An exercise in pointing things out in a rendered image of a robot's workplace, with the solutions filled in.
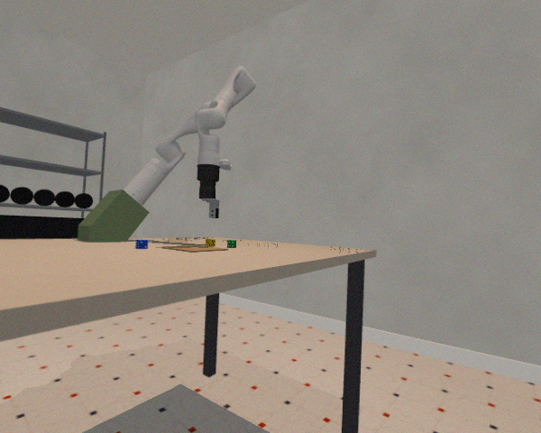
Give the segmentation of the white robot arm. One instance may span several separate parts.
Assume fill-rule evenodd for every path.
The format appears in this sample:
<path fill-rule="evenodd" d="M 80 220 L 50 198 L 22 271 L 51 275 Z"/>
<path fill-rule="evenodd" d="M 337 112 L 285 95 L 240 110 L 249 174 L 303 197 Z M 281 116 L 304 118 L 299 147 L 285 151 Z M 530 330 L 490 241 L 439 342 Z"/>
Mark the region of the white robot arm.
<path fill-rule="evenodd" d="M 158 144 L 156 152 L 166 162 L 150 159 L 124 188 L 124 191 L 143 205 L 184 158 L 186 151 L 176 142 L 181 136 L 198 134 L 200 151 L 219 152 L 219 138 L 209 134 L 209 130 L 223 127 L 228 112 L 247 97 L 255 87 L 255 81 L 244 67 L 240 66 L 233 70 L 213 101 L 203 104 L 180 127 Z"/>

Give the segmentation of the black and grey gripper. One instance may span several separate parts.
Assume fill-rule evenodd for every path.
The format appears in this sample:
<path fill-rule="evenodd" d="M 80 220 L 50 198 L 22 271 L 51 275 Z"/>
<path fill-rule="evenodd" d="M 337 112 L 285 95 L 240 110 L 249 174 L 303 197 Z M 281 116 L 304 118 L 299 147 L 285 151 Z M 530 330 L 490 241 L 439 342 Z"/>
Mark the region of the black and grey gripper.
<path fill-rule="evenodd" d="M 215 184 L 219 181 L 219 169 L 231 170 L 228 160 L 221 160 L 219 152 L 199 151 L 197 161 L 197 180 L 200 181 L 199 198 L 209 202 L 209 217 L 219 218 L 219 200 L 215 198 Z"/>

